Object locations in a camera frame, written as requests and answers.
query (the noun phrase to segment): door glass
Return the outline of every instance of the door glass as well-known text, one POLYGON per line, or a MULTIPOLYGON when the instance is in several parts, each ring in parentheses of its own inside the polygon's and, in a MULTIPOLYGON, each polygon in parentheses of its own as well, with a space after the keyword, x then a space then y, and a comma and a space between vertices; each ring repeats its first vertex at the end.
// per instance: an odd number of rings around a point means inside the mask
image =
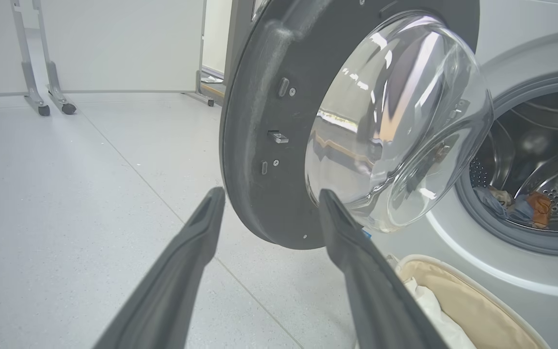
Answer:
POLYGON ((440 21, 412 14, 368 35, 337 73, 305 156, 313 201, 337 193, 368 230, 423 216, 468 165, 493 122, 471 49, 440 21))

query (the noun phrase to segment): white cloth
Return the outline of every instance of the white cloth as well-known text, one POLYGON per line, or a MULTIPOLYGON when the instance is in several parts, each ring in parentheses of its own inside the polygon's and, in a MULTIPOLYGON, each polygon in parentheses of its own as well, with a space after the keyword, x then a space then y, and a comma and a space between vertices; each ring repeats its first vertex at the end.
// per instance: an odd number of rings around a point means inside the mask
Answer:
POLYGON ((440 309, 434 292, 427 287, 417 285, 415 278, 410 278, 404 285, 447 343, 449 349, 476 349, 462 327, 440 309))

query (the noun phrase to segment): clothes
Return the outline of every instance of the clothes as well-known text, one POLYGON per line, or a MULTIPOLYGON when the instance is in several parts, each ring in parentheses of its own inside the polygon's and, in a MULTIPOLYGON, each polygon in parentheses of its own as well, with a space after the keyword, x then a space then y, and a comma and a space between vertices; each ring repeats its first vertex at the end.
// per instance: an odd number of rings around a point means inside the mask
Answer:
POLYGON ((513 204, 512 196, 505 190, 496 190, 493 186, 489 186, 488 190, 492 193, 492 196, 499 201, 499 203, 505 206, 505 208, 508 208, 513 204))
POLYGON ((533 225, 533 207, 527 202, 527 195, 518 195, 516 202, 511 205, 507 212, 509 219, 524 225, 533 225))
POLYGON ((476 349, 462 327, 442 311, 432 290, 417 285, 415 278, 410 278, 404 285, 449 349, 476 349))
POLYGON ((479 198, 479 201, 492 212, 496 217, 501 219, 509 218, 507 210, 499 203, 499 201, 492 195, 492 192, 487 188, 473 188, 475 195, 479 198))
POLYGON ((534 191, 527 198, 527 203, 533 208, 533 227, 546 228, 551 217, 550 199, 546 195, 534 191))

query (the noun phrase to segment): stand leg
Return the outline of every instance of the stand leg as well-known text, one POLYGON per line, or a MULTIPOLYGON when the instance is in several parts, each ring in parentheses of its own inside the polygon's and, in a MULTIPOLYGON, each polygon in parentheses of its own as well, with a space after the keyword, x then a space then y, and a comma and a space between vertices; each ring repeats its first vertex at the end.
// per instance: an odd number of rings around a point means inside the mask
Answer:
POLYGON ((51 62, 51 59, 48 55, 48 46, 47 46, 47 34, 45 33, 45 22, 44 18, 42 17, 42 5, 40 4, 40 0, 33 0, 33 9, 38 11, 38 24, 40 25, 40 37, 42 38, 42 47, 45 54, 45 62, 46 62, 46 74, 48 76, 48 94, 51 98, 51 101, 55 103, 58 109, 65 113, 66 115, 72 115, 75 113, 77 108, 72 104, 69 103, 64 94, 62 93, 62 89, 60 88, 60 79, 57 77, 57 69, 55 67, 55 63, 51 62))
POLYGON ((36 79, 33 75, 31 58, 29 56, 29 47, 27 46, 27 37, 25 36, 25 26, 23 25, 23 17, 22 14, 17 11, 17 9, 20 9, 20 4, 18 0, 11 0, 11 5, 14 17, 14 26, 16 28, 16 35, 18 38, 18 46, 20 46, 20 55, 23 60, 20 64, 23 69, 25 84, 27 86, 25 101, 27 101, 29 106, 31 106, 33 110, 38 113, 38 115, 49 116, 51 115, 51 110, 40 97, 36 86, 36 79))
POLYGON ((74 114, 77 108, 72 103, 68 102, 68 99, 64 97, 64 94, 60 89, 60 80, 57 77, 55 63, 47 62, 46 64, 46 73, 49 81, 49 84, 47 85, 49 97, 51 97, 51 100, 55 103, 57 108, 62 111, 62 113, 65 113, 66 115, 74 114))
POLYGON ((186 95, 202 103, 205 103, 206 106, 214 107, 215 100, 202 93, 202 80, 201 80, 202 78, 200 76, 199 70, 197 71, 196 77, 197 77, 197 82, 195 82, 195 93, 186 93, 186 95))

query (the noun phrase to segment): metal stand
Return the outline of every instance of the metal stand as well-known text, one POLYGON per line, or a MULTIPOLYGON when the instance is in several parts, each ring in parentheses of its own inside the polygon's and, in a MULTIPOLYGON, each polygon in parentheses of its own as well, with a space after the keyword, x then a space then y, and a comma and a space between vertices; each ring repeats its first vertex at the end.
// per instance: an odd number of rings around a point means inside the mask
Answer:
POLYGON ((188 96, 195 98, 196 100, 205 103, 206 106, 214 107, 215 100, 204 95, 202 93, 202 59, 203 59, 203 36, 204 36, 204 28, 206 27, 206 0, 203 0, 203 9, 201 15, 201 45, 200 45, 200 64, 199 68, 197 69, 197 73, 195 73, 195 93, 187 93, 188 96))
POLYGON ((32 0, 33 9, 38 11, 38 23, 40 24, 40 37, 42 38, 42 47, 45 53, 46 62, 46 75, 48 76, 48 88, 49 97, 51 101, 55 103, 58 109, 65 113, 66 115, 72 115, 75 113, 77 108, 64 97, 62 89, 60 88, 60 79, 57 77, 57 69, 55 67, 55 62, 51 62, 48 55, 47 48, 47 34, 45 33, 45 23, 42 18, 42 7, 40 6, 40 0, 32 0))
POLYGON ((215 100, 208 97, 207 95, 204 95, 204 93, 202 93, 202 77, 200 75, 200 71, 198 70, 197 73, 195 74, 195 77, 197 77, 197 82, 195 82, 195 92, 194 93, 186 93, 186 95, 188 95, 189 97, 192 97, 202 103, 205 103, 207 106, 209 107, 214 107, 215 106, 215 100))
POLYGON ((18 37, 18 45, 20 46, 20 55, 22 57, 21 66, 23 68, 23 75, 25 77, 25 84, 27 86, 27 95, 25 101, 31 106, 38 115, 49 116, 51 110, 38 93, 36 86, 36 79, 33 75, 33 68, 31 67, 31 57, 29 56, 29 47, 27 46, 27 37, 25 36, 25 26, 23 25, 23 17, 20 11, 19 0, 11 0, 12 11, 14 16, 14 26, 16 27, 16 35, 18 37))

